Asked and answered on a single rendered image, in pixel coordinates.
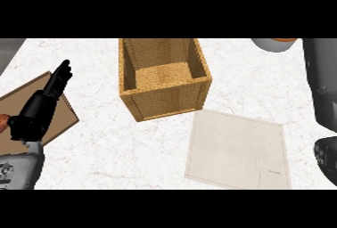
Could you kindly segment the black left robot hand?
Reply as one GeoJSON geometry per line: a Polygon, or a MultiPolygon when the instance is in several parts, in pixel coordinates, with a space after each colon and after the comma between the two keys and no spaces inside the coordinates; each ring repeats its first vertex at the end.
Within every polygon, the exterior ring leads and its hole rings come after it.
{"type": "Polygon", "coordinates": [[[34,92],[20,114],[8,120],[14,141],[39,142],[42,140],[54,120],[57,103],[71,77],[70,60],[64,60],[43,90],[34,92]]]}

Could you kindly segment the orange-brown croissant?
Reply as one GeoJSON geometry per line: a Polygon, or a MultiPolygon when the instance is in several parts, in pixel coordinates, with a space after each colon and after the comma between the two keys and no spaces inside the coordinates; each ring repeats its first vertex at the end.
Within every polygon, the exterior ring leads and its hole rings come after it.
{"type": "Polygon", "coordinates": [[[8,114],[0,114],[0,134],[3,133],[3,131],[8,128],[8,120],[9,120],[11,116],[8,114]]]}

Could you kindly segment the brown wicker basket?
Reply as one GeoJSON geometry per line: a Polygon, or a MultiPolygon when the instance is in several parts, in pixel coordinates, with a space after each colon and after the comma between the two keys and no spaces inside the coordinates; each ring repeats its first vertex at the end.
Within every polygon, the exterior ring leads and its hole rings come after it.
{"type": "Polygon", "coordinates": [[[195,38],[119,40],[119,94],[136,121],[201,110],[210,86],[195,38]]]}

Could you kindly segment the beige cloth placemat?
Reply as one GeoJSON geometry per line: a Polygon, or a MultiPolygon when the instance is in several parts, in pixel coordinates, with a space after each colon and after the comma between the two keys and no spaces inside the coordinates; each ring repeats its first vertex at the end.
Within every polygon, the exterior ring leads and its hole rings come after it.
{"type": "Polygon", "coordinates": [[[283,126],[218,111],[198,111],[185,177],[224,188],[289,189],[283,126]]]}

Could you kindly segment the grey cup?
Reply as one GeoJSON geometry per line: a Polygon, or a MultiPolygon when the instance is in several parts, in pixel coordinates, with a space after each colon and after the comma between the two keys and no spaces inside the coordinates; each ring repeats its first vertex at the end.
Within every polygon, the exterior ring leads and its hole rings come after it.
{"type": "Polygon", "coordinates": [[[274,53],[287,51],[296,42],[284,43],[274,41],[271,38],[253,38],[252,41],[262,50],[274,53]]]}

